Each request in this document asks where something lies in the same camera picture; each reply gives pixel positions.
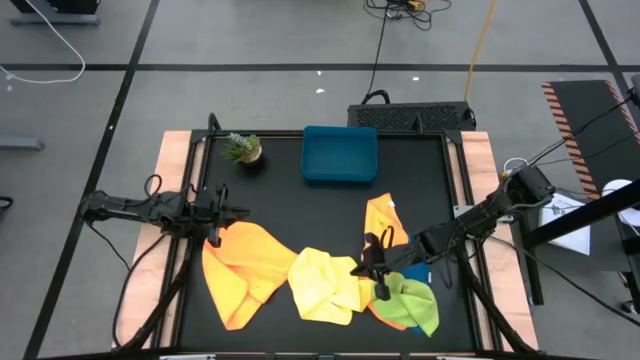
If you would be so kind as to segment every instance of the potted plant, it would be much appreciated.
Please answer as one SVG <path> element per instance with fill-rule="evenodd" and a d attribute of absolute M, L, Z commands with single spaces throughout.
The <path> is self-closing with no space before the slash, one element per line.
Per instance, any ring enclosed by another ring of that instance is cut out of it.
<path fill-rule="evenodd" d="M 227 146 L 224 149 L 224 155 L 228 160 L 234 163 L 242 162 L 244 164 L 253 164 L 262 155 L 262 146 L 260 139 L 251 135 L 248 137 L 231 133 L 227 136 Z"/>

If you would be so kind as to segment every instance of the yellow cable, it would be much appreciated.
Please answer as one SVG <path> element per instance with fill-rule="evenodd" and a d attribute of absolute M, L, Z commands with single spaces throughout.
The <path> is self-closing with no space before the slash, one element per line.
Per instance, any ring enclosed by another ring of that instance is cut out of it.
<path fill-rule="evenodd" d="M 478 39 L 478 43 L 476 44 L 476 49 L 473 51 L 473 58 L 471 58 L 471 65 L 469 66 L 469 72 L 467 73 L 467 85 L 464 87 L 464 101 L 469 100 L 469 90 L 471 90 L 471 74 L 473 74 L 473 66 L 476 64 L 476 60 L 478 59 L 478 53 L 482 48 L 482 43 L 484 42 L 485 35 L 487 35 L 487 30 L 489 29 L 489 24 L 491 23 L 491 17 L 493 17 L 493 9 L 496 7 L 496 0 L 491 0 L 491 5 L 489 6 L 489 13 L 487 14 L 487 18 L 484 19 L 484 24 L 482 25 L 482 31 L 480 32 L 480 38 Z"/>

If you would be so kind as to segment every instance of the plant pot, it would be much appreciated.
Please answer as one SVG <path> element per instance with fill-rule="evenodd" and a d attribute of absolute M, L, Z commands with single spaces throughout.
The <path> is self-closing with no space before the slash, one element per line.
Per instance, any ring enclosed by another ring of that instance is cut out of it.
<path fill-rule="evenodd" d="M 244 165 L 251 166 L 257 163 L 258 160 L 260 160 L 260 156 L 262 156 L 262 146 L 258 146 L 258 148 L 252 153 L 247 154 L 245 157 L 240 159 L 240 162 L 242 162 Z"/>

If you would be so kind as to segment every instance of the wooden board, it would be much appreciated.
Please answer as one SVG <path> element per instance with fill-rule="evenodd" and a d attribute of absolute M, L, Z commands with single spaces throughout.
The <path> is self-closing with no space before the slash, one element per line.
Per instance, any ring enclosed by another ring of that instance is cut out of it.
<path fill-rule="evenodd" d="M 180 189 L 190 136 L 190 131 L 165 132 L 156 164 L 156 173 L 163 178 L 162 191 Z M 478 203 L 498 186 L 497 171 L 493 161 L 489 136 L 484 132 L 465 132 L 462 138 L 474 201 Z M 458 199 L 462 200 L 460 203 L 463 204 L 465 202 L 464 193 L 462 192 L 462 178 L 457 165 L 455 147 L 450 147 L 449 150 L 456 193 Z M 202 149 L 198 149 L 196 154 L 194 176 L 192 177 L 192 183 L 194 184 L 196 182 L 193 179 L 197 178 L 197 170 L 200 168 Z M 159 235 L 156 227 L 143 225 L 138 238 L 135 258 L 146 250 Z M 507 225 L 499 225 L 495 236 L 512 241 L 511 232 Z M 133 336 L 156 305 L 165 272 L 168 249 L 169 241 L 167 240 L 149 253 L 131 276 L 118 320 L 117 333 L 121 343 L 126 342 Z M 515 251 L 500 243 L 491 241 L 485 243 L 484 250 L 489 267 L 494 300 L 498 308 L 500 308 L 524 341 L 537 348 L 533 322 Z M 475 262 L 472 263 L 472 266 L 475 271 L 477 269 Z M 490 349 L 491 334 L 489 332 L 487 314 L 482 305 L 479 302 L 477 304 L 482 343 L 485 348 Z M 162 346 L 169 345 L 174 314 L 175 306 L 171 306 L 165 316 L 165 327 L 161 340 Z"/>

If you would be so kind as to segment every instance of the blue cloth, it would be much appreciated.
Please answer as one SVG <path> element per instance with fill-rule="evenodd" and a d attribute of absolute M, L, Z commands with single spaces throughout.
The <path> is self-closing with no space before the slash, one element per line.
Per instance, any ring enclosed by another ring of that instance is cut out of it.
<path fill-rule="evenodd" d="M 409 242 L 412 242 L 412 241 L 413 239 L 411 238 L 411 236 L 409 236 Z M 411 265 L 408 268 L 402 270 L 401 274 L 405 277 L 405 279 L 413 279 L 429 285 L 430 272 L 431 272 L 431 269 L 429 268 L 429 265 L 425 263 L 418 263 L 418 264 Z M 412 327 L 409 329 L 411 329 L 411 331 L 413 331 L 414 333 L 424 334 L 424 331 L 422 331 L 422 329 L 419 326 Z"/>

